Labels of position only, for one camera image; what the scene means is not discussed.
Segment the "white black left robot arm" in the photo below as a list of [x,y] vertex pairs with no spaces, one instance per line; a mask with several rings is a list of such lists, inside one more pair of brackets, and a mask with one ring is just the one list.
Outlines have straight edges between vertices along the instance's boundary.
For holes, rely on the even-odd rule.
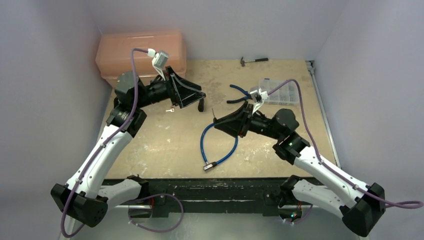
[[109,209],[128,201],[142,205],[149,199],[149,182],[139,176],[103,186],[112,165],[146,120],[143,108],[164,100],[186,108],[206,97],[200,85],[179,76],[169,66],[148,85],[131,71],[125,72],[118,77],[114,91],[114,107],[96,147],[65,184],[55,184],[50,192],[64,217],[91,228],[103,220]]

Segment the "blue cable lock loop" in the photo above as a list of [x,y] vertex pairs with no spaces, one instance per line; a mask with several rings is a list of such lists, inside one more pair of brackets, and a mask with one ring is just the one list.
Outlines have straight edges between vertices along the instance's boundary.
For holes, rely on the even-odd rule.
[[226,150],[225,153],[220,150],[219,147],[218,149],[206,149],[205,140],[207,139],[209,131],[212,130],[214,126],[214,123],[207,125],[202,131],[199,139],[200,156],[203,161],[202,170],[204,172],[209,172],[229,160],[235,154],[239,144],[239,138],[234,137],[233,140],[230,141],[230,146],[224,149]]

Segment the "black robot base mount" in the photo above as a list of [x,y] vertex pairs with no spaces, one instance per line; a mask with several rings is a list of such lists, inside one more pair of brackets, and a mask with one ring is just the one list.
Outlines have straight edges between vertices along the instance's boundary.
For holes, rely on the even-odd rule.
[[154,218],[166,218],[170,213],[201,214],[261,214],[279,216],[294,209],[298,200],[287,197],[281,205],[281,185],[287,177],[255,178],[148,178],[143,196],[124,201],[124,205],[152,206]]

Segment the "black headed key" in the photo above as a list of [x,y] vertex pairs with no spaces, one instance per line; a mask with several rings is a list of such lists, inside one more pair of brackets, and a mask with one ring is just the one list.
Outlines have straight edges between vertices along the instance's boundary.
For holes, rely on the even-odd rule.
[[216,115],[215,115],[213,108],[211,108],[211,112],[212,112],[212,115],[213,115],[213,123],[215,123],[217,121],[217,118],[216,118]]

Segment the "black lock body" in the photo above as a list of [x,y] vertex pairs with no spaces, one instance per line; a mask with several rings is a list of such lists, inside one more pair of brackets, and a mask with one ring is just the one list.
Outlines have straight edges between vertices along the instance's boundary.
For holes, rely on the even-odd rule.
[[204,110],[205,110],[205,99],[204,98],[202,98],[198,101],[197,110],[201,113],[204,112]]

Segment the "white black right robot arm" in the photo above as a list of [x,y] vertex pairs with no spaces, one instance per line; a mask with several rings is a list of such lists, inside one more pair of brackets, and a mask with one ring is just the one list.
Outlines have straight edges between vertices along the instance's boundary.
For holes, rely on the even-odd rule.
[[279,207],[307,202],[339,217],[354,234],[367,237],[385,213],[381,199],[385,190],[377,183],[371,185],[349,175],[317,153],[314,146],[296,132],[299,122],[292,110],[281,108],[272,118],[254,111],[245,102],[236,111],[213,118],[214,127],[232,137],[245,137],[248,132],[260,134],[277,142],[274,152],[283,161],[300,168],[316,180],[314,185],[305,178],[292,175],[277,195]]

